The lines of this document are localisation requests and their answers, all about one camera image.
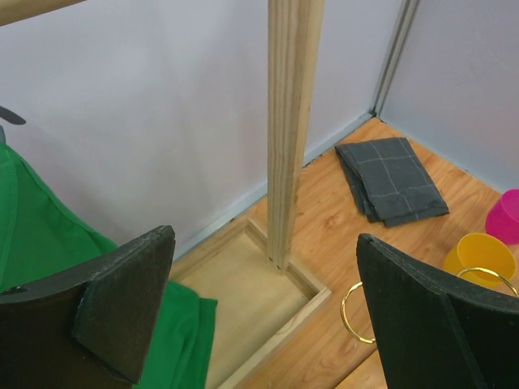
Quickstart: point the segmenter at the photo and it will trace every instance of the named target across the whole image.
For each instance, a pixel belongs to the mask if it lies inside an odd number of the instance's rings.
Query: black hook
[[[21,126],[27,121],[22,118],[21,116],[17,115],[16,113],[10,111],[9,109],[2,107],[0,105],[0,118],[4,119],[5,121],[9,122],[10,124],[16,124],[17,126]]]

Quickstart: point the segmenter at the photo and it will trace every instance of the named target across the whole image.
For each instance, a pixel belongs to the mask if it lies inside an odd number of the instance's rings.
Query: plastic cup
[[[467,267],[484,267],[510,280],[516,274],[517,263],[512,251],[499,239],[486,233],[469,233],[444,262],[444,270],[453,275]],[[462,278],[490,289],[502,284],[500,279],[480,271],[467,272]]]
[[[506,245],[519,243],[519,189],[501,195],[488,212],[485,231]]]

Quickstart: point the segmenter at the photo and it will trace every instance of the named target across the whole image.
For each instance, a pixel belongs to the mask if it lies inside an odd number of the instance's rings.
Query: baseboard
[[[341,139],[357,130],[362,124],[372,118],[372,115],[368,112],[361,115],[358,119],[351,122],[348,126],[339,130],[336,134],[332,135],[318,146],[312,148],[305,154],[304,165],[308,165],[314,159],[318,158],[321,154],[326,152],[329,148],[333,147]],[[207,227],[200,230],[197,234],[193,235],[187,241],[179,245],[175,250],[174,261],[179,260],[183,255],[188,253],[197,247],[200,243],[206,240],[208,237],[213,235],[218,229],[229,223],[235,217],[244,213],[247,209],[252,207],[264,196],[267,195],[267,182],[262,183],[260,186],[238,199],[234,205],[228,210],[218,216],[212,223]]]

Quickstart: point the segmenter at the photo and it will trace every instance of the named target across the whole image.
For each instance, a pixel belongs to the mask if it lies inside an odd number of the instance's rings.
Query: metal ring
[[[487,273],[487,274],[490,274],[491,276],[494,276],[494,277],[497,277],[499,278],[500,280],[503,281],[503,283],[508,286],[508,288],[512,291],[512,293],[516,296],[516,297],[519,297],[519,293],[517,292],[517,289],[515,289],[513,287],[513,285],[510,283],[510,281],[508,281],[506,278],[504,278],[501,274],[498,274],[496,273],[495,271],[493,270],[490,270],[490,269],[486,269],[485,267],[466,267],[464,269],[461,269],[457,274],[456,276],[460,277],[463,276],[465,273],[468,273],[469,271],[482,271],[483,273]]]
[[[359,340],[363,343],[368,343],[368,344],[374,344],[376,342],[375,338],[372,338],[372,339],[367,339],[367,338],[363,338],[362,336],[360,336],[357,332],[355,332],[355,330],[351,327],[351,324],[350,322],[348,321],[348,317],[346,315],[346,302],[348,302],[348,298],[350,298],[350,294],[356,289],[358,288],[359,286],[362,286],[362,281],[355,284],[354,286],[352,286],[350,288],[350,290],[348,292],[346,292],[344,294],[344,297],[342,298],[342,303],[341,303],[341,317],[342,317],[342,322],[344,323],[344,327],[346,327],[346,330],[348,330],[348,332],[356,339],[356,340]]]

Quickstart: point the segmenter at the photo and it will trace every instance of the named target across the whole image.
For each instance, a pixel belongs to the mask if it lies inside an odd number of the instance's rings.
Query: wooden surface
[[[0,0],[0,26],[82,1],[84,0]]]
[[[371,119],[345,141],[396,135],[394,129]],[[484,231],[485,216],[499,194],[426,148],[411,144],[450,206],[450,215],[386,229],[358,214],[333,150],[303,170],[293,252],[332,290],[332,297],[244,387],[335,387],[375,350],[374,345],[354,340],[339,314],[343,293],[360,281],[355,258],[360,233],[373,233],[416,259],[441,267],[449,249],[463,235]],[[251,211],[266,225],[266,200]],[[354,293],[348,306],[354,328],[369,336],[371,326],[362,293]]]
[[[268,0],[268,257],[285,270],[324,0]]]
[[[378,351],[346,377],[337,389],[388,389]]]
[[[268,261],[267,234],[242,216],[174,264],[170,279],[218,300],[208,387],[236,387],[328,300],[331,291],[297,259]]]

